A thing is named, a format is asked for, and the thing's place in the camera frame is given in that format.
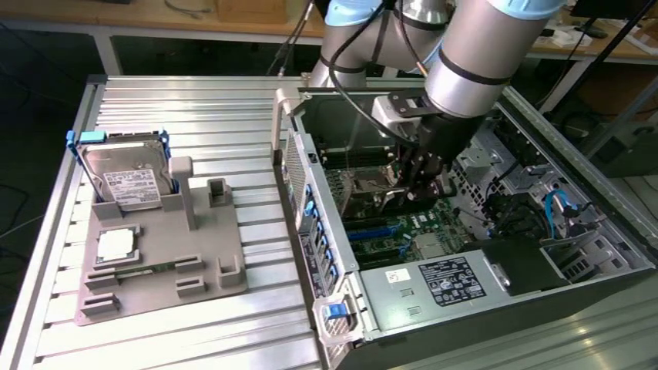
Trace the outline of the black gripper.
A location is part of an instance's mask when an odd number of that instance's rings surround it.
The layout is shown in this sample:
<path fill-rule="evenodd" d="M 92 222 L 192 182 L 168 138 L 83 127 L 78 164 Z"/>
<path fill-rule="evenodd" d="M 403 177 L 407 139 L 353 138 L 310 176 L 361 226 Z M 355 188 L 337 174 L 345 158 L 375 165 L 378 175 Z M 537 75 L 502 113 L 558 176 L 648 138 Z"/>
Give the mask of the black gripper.
<path fill-rule="evenodd" d="M 441 172 L 450 168 L 470 144 L 482 121 L 483 116 L 458 118 L 447 113 L 423 116 L 415 128 L 418 149 L 414 169 L 418 172 Z"/>

